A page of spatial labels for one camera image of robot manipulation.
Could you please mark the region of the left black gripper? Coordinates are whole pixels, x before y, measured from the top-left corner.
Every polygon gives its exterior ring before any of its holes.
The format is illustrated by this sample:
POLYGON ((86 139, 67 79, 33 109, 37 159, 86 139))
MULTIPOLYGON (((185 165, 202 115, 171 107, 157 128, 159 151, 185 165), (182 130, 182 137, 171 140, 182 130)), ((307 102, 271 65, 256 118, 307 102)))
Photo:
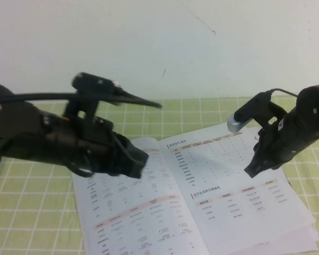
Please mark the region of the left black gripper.
POLYGON ((42 113, 41 123, 43 143, 39 149, 40 162, 62 165, 73 173, 141 177, 148 154, 125 136, 114 134, 112 122, 94 117, 91 123, 86 124, 80 117, 68 120, 52 113, 42 113))

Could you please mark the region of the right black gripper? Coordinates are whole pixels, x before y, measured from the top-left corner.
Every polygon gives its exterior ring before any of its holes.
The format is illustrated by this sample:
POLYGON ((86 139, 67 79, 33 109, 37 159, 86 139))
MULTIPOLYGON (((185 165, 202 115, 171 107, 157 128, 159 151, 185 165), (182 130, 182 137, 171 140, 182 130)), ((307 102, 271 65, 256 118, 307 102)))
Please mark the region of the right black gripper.
POLYGON ((278 123, 261 129, 258 135, 258 146, 246 167, 250 177, 270 168, 279 168, 311 144, 297 114, 287 114, 278 123))

